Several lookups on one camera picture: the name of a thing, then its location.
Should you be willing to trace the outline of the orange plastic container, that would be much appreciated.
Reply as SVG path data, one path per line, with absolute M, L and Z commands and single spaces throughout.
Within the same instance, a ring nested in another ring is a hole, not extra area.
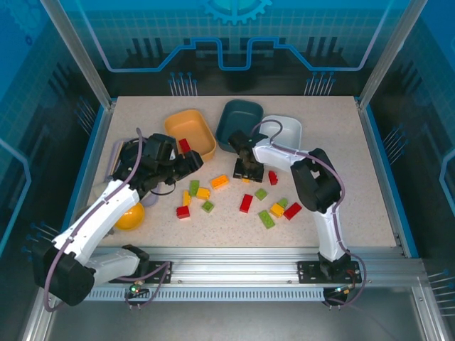
M 187 109 L 172 114 L 165 119 L 164 130 L 166 135 L 175 138 L 179 153 L 183 153 L 179 141 L 185 139 L 188 145 L 200 154 L 204 162 L 213 158 L 217 142 L 207 121 L 198 110 Z

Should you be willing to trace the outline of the yellow round bowl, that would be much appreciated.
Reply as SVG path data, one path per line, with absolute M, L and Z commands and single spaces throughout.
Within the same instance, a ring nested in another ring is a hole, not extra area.
M 144 206 L 138 202 L 131 209 L 127 210 L 114 224 L 114 226 L 121 231 L 132 231 L 137 229 L 145 217 Z

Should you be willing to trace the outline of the dark teal plastic container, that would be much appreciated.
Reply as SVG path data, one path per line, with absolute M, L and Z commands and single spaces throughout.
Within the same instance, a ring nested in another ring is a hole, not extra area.
M 237 130 L 250 135 L 252 129 L 261 122 L 263 116 L 264 109 L 256 102 L 243 99 L 234 99 L 227 102 L 215 132 L 219 147 L 224 151 L 234 153 L 235 150 L 228 143 L 230 135 Z

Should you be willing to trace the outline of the blue table edge strip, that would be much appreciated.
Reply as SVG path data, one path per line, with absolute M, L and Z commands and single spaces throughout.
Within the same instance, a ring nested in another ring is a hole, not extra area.
M 408 258 L 419 258 L 419 252 L 412 235 L 412 230 L 408 222 L 405 209 L 403 207 L 399 191 L 392 173 L 391 165 L 385 147 L 380 136 L 378 125 L 370 106 L 366 107 L 365 119 L 373 140 L 373 146 L 377 150 L 376 168 L 378 170 L 378 180 L 383 193 L 385 206 L 390 218 L 392 229 L 398 234 L 403 252 Z
M 73 221 L 76 220 L 75 216 L 89 200 L 111 118 L 112 114 L 108 109 L 105 109 L 104 107 L 99 108 L 94 126 L 92 128 L 92 133 L 90 134 L 88 145 L 77 174 L 75 187 L 68 203 L 67 212 L 65 213 L 60 230 L 61 232 L 64 232 L 73 223 Z

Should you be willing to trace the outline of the lavender plastic tray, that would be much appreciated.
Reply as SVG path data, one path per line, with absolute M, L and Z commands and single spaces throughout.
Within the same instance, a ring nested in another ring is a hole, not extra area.
M 129 139 L 129 138 L 119 139 L 113 143 L 111 154 L 110 154 L 109 161 L 107 164 L 107 169 L 105 171 L 104 182 L 109 182 L 112 179 L 112 164 L 113 164 L 114 153 L 117 150 L 116 144 L 121 140 L 123 140 L 124 142 L 127 142 L 131 139 Z M 148 192 L 141 200 L 141 203 L 144 207 L 151 207 L 157 203 L 158 199 L 159 199 L 159 197 L 157 195 L 155 195 L 151 192 Z

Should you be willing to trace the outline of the pale wooden chopstick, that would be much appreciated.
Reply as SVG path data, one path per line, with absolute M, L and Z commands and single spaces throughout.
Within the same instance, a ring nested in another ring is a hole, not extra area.
M 116 144 L 117 150 L 114 153 L 113 164 L 112 164 L 112 174 L 117 170 L 120 164 L 120 154 L 124 145 L 124 141 L 121 140 Z

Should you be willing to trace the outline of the white plastic container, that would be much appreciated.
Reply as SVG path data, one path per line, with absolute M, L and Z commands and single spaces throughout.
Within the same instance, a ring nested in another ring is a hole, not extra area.
M 302 126 L 295 118 L 283 115 L 266 116 L 262 120 L 259 132 L 272 137 L 279 131 L 279 124 L 276 121 L 282 125 L 282 130 L 273 138 L 273 142 L 287 148 L 300 149 Z

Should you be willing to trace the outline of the short aluminium corner post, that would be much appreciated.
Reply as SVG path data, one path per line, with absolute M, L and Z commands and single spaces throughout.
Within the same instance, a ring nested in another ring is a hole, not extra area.
M 412 295 L 417 309 L 425 341 L 449 341 L 444 319 L 428 280 L 418 276 L 412 286 Z
M 49 313 L 41 301 L 35 301 L 20 341 L 47 341 L 53 313 Z

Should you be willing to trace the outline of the aluminium frame post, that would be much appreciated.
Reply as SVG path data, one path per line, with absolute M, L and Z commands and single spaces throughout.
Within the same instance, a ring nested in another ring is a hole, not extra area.
M 112 99 L 107 88 L 59 0 L 40 0 L 40 3 L 80 68 L 98 102 L 104 109 L 111 109 Z
M 428 0 L 409 0 L 408 6 L 404 10 L 398 24 L 392 32 L 392 35 L 390 36 L 378 63 L 373 68 L 373 71 L 359 96 L 358 109 L 360 112 L 366 110 L 366 107 L 369 105 L 370 100 L 378 90 L 397 54 L 402 49 L 402 46 L 404 45 L 427 2 Z

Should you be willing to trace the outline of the long aluminium base rail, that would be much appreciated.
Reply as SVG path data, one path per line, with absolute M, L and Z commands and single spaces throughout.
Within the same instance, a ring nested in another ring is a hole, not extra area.
M 173 286 L 296 286 L 297 263 L 317 260 L 316 247 L 144 247 L 152 260 L 172 261 Z M 366 288 L 427 283 L 421 259 L 399 247 L 357 247 Z

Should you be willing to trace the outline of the aluminium table side rail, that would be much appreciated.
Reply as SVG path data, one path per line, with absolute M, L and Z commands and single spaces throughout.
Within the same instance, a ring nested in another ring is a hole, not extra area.
M 390 247 L 395 254 L 415 255 L 414 240 L 399 198 L 391 168 L 384 158 L 377 124 L 369 110 L 356 107 L 358 155 L 351 156 L 349 203 L 343 206 L 343 231 L 353 247 Z
M 87 157 L 84 157 L 81 165 L 83 168 L 82 177 L 81 180 L 77 181 L 78 192 L 77 197 L 75 198 L 74 212 L 70 220 L 71 224 L 78 219 L 80 212 L 90 201 L 90 193 L 92 186 L 94 185 L 95 176 L 100 164 L 102 150 L 107 138 L 116 103 L 117 101 L 114 100 L 109 109 L 103 109 L 100 119 L 97 120 L 97 126 L 93 128 L 93 133 L 95 133 L 95 135 L 89 140 L 87 146 L 89 153 Z

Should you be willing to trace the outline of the small LED circuit board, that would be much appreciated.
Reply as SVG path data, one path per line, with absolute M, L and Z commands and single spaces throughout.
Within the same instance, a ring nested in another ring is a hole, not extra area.
M 147 288 L 143 288 L 143 285 L 143 281 L 135 281 L 132 283 L 127 290 L 126 297 L 130 299 L 148 293 L 149 290 Z
M 325 297 L 347 296 L 354 289 L 355 286 L 353 285 L 339 286 L 336 288 L 325 288 L 323 290 L 323 294 Z

